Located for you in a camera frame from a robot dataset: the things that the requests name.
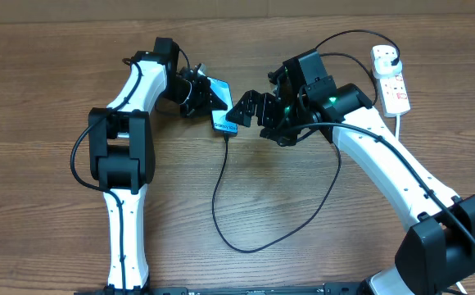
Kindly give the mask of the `blue Galaxy smartphone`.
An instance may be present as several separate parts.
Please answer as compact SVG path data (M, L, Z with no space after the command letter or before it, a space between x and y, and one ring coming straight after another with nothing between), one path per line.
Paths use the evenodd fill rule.
M233 100L229 84L223 80L209 77L211 101L211 123L214 131L235 136L238 125L226 119L233 108Z

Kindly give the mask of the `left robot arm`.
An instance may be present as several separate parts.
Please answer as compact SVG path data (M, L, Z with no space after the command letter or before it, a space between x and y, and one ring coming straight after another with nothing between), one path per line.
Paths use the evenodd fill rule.
M179 106L183 118L209 116L214 129L235 134L224 121L232 106L229 84L201 66L178 68L180 46L158 38L151 51L125 60L130 76L118 97L93 108L85 131L89 166L109 215L111 265L102 294L148 294L150 269L144 242L144 205L156 169L150 114L159 99Z

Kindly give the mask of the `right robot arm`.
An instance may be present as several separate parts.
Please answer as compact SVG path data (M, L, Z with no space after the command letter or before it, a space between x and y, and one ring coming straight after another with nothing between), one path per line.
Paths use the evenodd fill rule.
M462 198L429 173L386 127L356 85L337 86L309 50L269 74L274 93L246 92L226 115L256 121L261 136L293 146L319 131L369 176L405 229L393 264L359 283L327 283L327 294L440 294L475 274L475 195Z

